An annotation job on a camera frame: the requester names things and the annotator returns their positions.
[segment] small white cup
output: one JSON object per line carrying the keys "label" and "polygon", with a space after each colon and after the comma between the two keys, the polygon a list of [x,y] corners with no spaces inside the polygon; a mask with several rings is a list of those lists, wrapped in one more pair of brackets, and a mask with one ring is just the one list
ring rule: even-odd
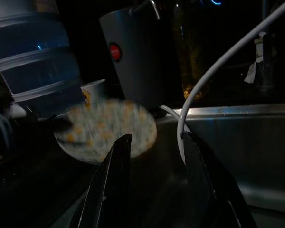
{"label": "small white cup", "polygon": [[84,95],[85,102],[88,104],[92,104],[98,102],[101,99],[108,98],[105,88],[105,79],[85,84],[81,87],[81,91]]}

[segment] white cable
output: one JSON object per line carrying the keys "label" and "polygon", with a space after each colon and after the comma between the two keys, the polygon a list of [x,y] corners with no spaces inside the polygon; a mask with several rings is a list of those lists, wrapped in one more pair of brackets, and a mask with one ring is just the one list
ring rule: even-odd
{"label": "white cable", "polygon": [[263,31],[264,28],[268,27],[272,22],[278,19],[281,15],[285,13],[285,3],[283,3],[279,8],[277,8],[272,14],[270,14],[265,20],[263,20],[258,26],[251,30],[247,35],[245,35],[238,43],[236,43],[232,48],[230,48],[218,61],[213,64],[213,66],[203,75],[203,77],[198,81],[191,91],[189,97],[187,98],[184,106],[182,107],[180,118],[177,124],[177,142],[180,150],[181,158],[185,163],[185,151],[183,140],[181,139],[181,132],[184,130],[185,120],[187,117],[188,110],[191,103],[194,100],[196,94],[203,88],[207,81],[212,77],[212,75],[226,63],[235,53],[237,53],[244,45],[256,37],[259,32]]}
{"label": "white cable", "polygon": [[[177,121],[180,119],[180,115],[178,115],[173,109],[169,108],[168,106],[161,105],[159,108],[165,110],[167,113],[172,115]],[[185,123],[185,131],[191,132],[190,128],[186,125],[186,123]]]}

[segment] red circular label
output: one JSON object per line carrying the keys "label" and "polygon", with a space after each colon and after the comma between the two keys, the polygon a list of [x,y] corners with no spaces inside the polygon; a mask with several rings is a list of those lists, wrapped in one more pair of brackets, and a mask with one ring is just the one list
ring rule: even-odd
{"label": "red circular label", "polygon": [[122,52],[116,43],[110,44],[110,52],[115,62],[119,62],[120,58],[122,57]]}

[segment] paper tag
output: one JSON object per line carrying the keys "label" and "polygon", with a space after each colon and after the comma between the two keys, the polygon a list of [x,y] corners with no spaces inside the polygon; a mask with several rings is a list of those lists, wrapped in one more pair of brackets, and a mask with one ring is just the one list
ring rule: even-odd
{"label": "paper tag", "polygon": [[258,35],[259,35],[261,38],[263,38],[264,35],[266,35],[266,33],[265,33],[265,32],[260,32]]}
{"label": "paper tag", "polygon": [[264,57],[263,56],[260,56],[259,58],[256,59],[256,63],[260,63],[260,62],[263,62],[264,61]]}
{"label": "paper tag", "polygon": [[256,48],[257,56],[263,56],[263,43],[257,44]]}
{"label": "paper tag", "polygon": [[245,78],[245,82],[249,83],[249,84],[252,84],[254,81],[255,81],[255,77],[256,77],[256,71],[257,71],[257,62],[254,62],[249,70],[248,70],[248,73],[247,73],[247,76]]}

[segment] white plate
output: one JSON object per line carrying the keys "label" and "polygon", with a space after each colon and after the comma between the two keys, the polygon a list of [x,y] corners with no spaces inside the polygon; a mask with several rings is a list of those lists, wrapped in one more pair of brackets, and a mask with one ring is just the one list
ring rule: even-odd
{"label": "white plate", "polygon": [[73,127],[54,133],[58,144],[73,158],[87,163],[101,163],[115,140],[125,134],[133,136],[131,158],[147,151],[156,140],[153,116],[143,107],[128,101],[81,104],[73,107],[66,118]]}

